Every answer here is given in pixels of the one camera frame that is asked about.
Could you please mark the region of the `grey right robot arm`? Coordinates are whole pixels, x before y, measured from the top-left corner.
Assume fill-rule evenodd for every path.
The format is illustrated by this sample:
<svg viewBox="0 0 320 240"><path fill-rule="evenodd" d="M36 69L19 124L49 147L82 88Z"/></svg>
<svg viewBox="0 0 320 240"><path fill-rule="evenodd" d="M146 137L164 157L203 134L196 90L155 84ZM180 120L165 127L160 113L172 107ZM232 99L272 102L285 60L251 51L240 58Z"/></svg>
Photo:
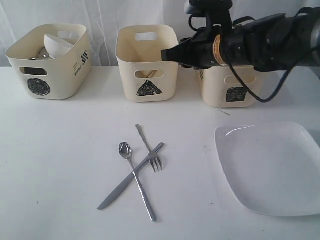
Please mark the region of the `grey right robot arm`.
<svg viewBox="0 0 320 240"><path fill-rule="evenodd" d="M258 72L284 71L296 65L320 64L320 10L303 7L293 17L284 13L261 19L232 20L230 0L189 0L190 18L205 26L192 37L161 51L163 61L206 70L222 66L252 66Z"/></svg>

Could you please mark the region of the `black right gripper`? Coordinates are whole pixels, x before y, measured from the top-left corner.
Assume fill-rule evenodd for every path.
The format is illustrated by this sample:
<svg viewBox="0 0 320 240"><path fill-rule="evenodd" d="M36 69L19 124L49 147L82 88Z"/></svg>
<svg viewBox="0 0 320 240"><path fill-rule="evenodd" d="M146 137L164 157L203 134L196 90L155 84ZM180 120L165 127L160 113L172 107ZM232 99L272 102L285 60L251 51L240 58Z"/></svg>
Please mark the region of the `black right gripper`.
<svg viewBox="0 0 320 240"><path fill-rule="evenodd" d="M182 38L179 45L161 50L161 60L180 64L184 68L206 70L218 65L214 57L216 33L197 32L192 37Z"/></svg>

